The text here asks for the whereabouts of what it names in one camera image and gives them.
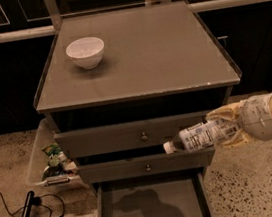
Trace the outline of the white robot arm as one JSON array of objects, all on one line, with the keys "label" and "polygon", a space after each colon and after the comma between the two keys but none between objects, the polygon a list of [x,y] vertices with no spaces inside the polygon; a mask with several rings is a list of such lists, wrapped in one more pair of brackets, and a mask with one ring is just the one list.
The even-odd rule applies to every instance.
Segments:
[{"label": "white robot arm", "polygon": [[233,121],[240,127],[231,139],[223,142],[223,147],[272,140],[272,92],[223,105],[206,115],[208,121],[216,119]]}]

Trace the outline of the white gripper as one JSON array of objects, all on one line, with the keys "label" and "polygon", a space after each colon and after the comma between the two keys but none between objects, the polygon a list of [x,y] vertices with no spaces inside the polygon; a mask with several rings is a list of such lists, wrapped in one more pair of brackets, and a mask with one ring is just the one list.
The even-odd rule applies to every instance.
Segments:
[{"label": "white gripper", "polygon": [[252,96],[236,103],[229,103],[206,114],[206,120],[224,119],[242,121],[243,129],[234,136],[222,142],[222,147],[232,148],[252,142],[253,139],[272,140],[272,94]]}]

